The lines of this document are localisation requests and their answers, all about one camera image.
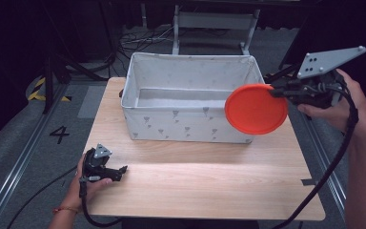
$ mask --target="bracelet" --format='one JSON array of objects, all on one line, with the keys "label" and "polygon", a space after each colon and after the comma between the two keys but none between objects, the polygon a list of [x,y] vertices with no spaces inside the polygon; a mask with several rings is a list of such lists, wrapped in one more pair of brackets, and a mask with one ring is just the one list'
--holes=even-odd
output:
[{"label": "bracelet", "polygon": [[68,210],[68,211],[73,211],[74,213],[78,213],[79,211],[78,211],[78,209],[76,209],[76,208],[71,208],[71,207],[57,207],[57,208],[54,208],[54,209],[52,209],[52,213],[53,214],[57,214],[58,212],[60,212],[60,211],[62,211],[62,210]]}]

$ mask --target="metal rail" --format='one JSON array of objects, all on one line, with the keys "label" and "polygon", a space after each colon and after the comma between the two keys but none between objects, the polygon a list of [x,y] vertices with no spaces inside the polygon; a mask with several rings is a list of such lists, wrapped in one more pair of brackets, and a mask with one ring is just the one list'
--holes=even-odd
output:
[{"label": "metal rail", "polygon": [[22,153],[18,157],[16,163],[14,164],[13,168],[11,169],[8,177],[6,178],[2,188],[0,190],[0,215],[2,214],[5,206],[7,205],[14,189],[17,186],[20,178],[22,177],[23,173],[28,166],[29,161],[31,160],[32,155],[34,154],[34,149],[38,144],[41,135],[47,126],[47,123],[52,116],[55,107],[61,101],[62,96],[65,94],[68,85],[60,84],[55,92],[54,102],[52,107],[46,114],[42,114],[40,119],[38,120],[29,141],[26,143],[25,148],[23,149]]}]

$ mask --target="human arm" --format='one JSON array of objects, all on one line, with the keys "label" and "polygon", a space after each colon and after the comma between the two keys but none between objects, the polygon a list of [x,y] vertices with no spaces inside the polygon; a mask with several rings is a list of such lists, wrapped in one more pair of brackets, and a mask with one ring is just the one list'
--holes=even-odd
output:
[{"label": "human arm", "polygon": [[[349,229],[366,228],[366,97],[358,82],[344,71],[338,70],[338,72],[343,75],[347,83],[352,99],[358,108],[359,117],[348,147],[349,180],[346,224]],[[311,117],[326,119],[342,132],[347,131],[349,104],[344,98],[337,105],[328,109],[319,109],[305,104],[299,105],[298,109]]]},{"label": "human arm", "polygon": [[[85,155],[82,155],[79,160],[76,175],[71,181],[70,188],[68,189],[67,194],[60,204],[61,207],[69,207],[78,211],[80,211],[82,208],[82,200],[79,197],[79,178],[81,178],[82,176],[82,163],[84,156]],[[95,183],[88,182],[87,201],[89,201],[98,190],[102,189],[104,186],[111,182],[112,180],[110,178],[104,178],[96,181]],[[58,211],[53,216],[49,229],[71,229],[73,227],[75,217],[76,212],[74,212],[73,210]]]}]

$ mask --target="black cable on floor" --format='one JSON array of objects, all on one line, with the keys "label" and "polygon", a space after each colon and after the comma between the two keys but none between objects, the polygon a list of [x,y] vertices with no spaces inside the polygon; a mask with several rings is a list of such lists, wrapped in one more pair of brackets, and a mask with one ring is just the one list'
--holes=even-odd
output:
[{"label": "black cable on floor", "polygon": [[37,193],[35,193],[31,198],[29,198],[24,204],[23,206],[17,211],[17,213],[14,215],[14,217],[11,219],[7,229],[10,229],[11,226],[13,225],[14,221],[17,219],[17,217],[20,215],[20,213],[23,211],[23,209],[25,209],[25,207],[35,198],[37,197],[37,195],[39,195],[41,192],[43,192],[45,189],[47,189],[50,185],[54,184],[56,181],[58,181],[60,178],[68,175],[70,172],[76,170],[76,166],[72,167],[71,169],[69,169],[67,172],[65,172],[63,175],[61,175],[60,177],[57,177],[56,179],[54,179],[53,181],[51,181],[50,183],[46,184],[44,187],[42,187],[40,190],[37,191]]},{"label": "black cable on floor", "polygon": [[344,98],[347,99],[347,102],[350,105],[350,114],[349,118],[347,120],[347,130],[346,134],[344,136],[343,142],[340,145],[340,148],[337,151],[337,154],[335,155],[335,158],[332,160],[331,164],[329,165],[328,169],[325,171],[325,174],[322,176],[320,181],[317,183],[317,185],[314,187],[314,189],[311,191],[311,193],[305,197],[305,199],[299,204],[299,206],[295,209],[295,211],[290,215],[288,219],[283,221],[282,223],[275,226],[273,229],[283,228],[290,224],[302,211],[302,209],[305,208],[305,206],[313,199],[313,197],[317,194],[317,192],[322,188],[322,186],[326,183],[334,169],[336,168],[337,164],[340,162],[340,160],[343,158],[344,154],[346,153],[347,147],[350,143],[350,140],[353,136],[353,132],[355,130],[355,126],[358,122],[358,110],[356,108],[356,105],[350,95],[350,92],[345,85],[342,85],[346,92],[336,88],[336,87],[326,87],[326,89],[335,91],[340,93],[344,96]]}]

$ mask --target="human hand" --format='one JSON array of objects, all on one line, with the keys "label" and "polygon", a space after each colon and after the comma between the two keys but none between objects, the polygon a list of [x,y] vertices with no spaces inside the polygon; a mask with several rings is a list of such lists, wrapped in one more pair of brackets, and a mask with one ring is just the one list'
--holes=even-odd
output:
[{"label": "human hand", "polygon": [[[85,158],[85,154],[79,159],[76,175],[73,178],[70,188],[68,189],[67,195],[63,199],[61,206],[71,207],[73,209],[81,209],[82,206],[82,199],[79,197],[79,178],[82,176],[82,164]],[[106,185],[112,183],[110,178],[104,178],[101,180],[96,181],[95,183],[87,182],[87,202],[91,200],[94,194],[105,187]]]},{"label": "human hand", "polygon": [[[359,83],[354,81],[352,77],[344,71],[337,69],[337,72],[343,75],[347,88],[355,102],[356,108],[358,109],[358,115],[363,117],[366,115],[366,97],[364,92],[361,90]],[[350,105],[344,97],[334,107],[327,109],[321,109],[307,104],[300,104],[297,108],[308,116],[326,119],[329,124],[339,129],[341,132],[346,132]]]}]

